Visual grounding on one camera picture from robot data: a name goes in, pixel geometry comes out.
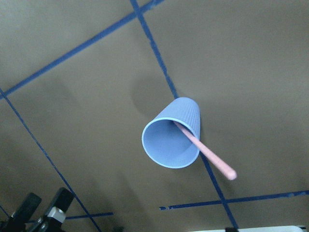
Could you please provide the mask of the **pink chopstick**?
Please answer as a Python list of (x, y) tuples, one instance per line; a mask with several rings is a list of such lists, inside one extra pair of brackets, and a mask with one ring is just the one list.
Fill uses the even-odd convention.
[(209, 148), (207, 148), (198, 138), (196, 138), (183, 125), (181, 125), (176, 121), (174, 121), (173, 123), (228, 180), (235, 180), (237, 178), (237, 172), (232, 167), (230, 167), (226, 162), (224, 162)]

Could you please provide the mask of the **blue ribbed plastic cup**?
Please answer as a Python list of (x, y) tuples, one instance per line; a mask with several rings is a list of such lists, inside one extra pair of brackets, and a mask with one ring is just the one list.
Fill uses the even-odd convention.
[(144, 128), (141, 141), (146, 154), (157, 164), (179, 169), (191, 165), (199, 155), (175, 123), (200, 138), (200, 109), (191, 98), (180, 97), (167, 105)]

